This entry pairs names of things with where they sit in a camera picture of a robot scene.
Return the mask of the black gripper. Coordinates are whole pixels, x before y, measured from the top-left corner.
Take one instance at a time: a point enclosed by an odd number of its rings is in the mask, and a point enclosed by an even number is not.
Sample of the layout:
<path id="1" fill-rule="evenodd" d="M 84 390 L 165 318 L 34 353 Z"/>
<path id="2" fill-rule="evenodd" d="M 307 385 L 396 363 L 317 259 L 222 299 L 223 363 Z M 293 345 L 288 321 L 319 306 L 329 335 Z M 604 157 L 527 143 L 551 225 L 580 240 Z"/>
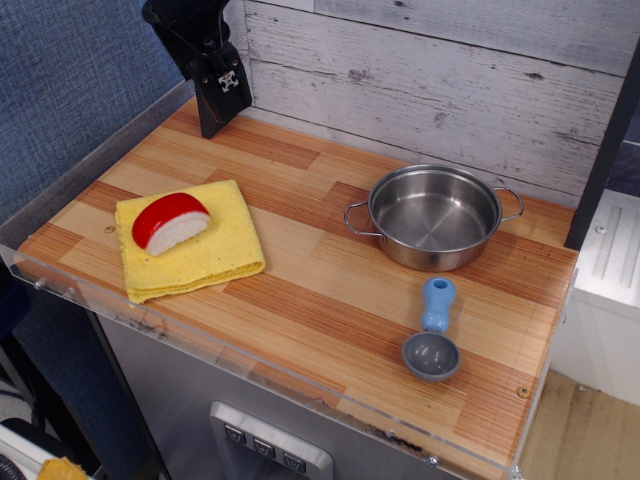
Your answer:
<path id="1" fill-rule="evenodd" d="M 177 65 L 194 83 L 198 113 L 235 117 L 253 103 L 249 80 L 236 48 L 227 42 L 228 0 L 149 0 L 142 17 Z"/>

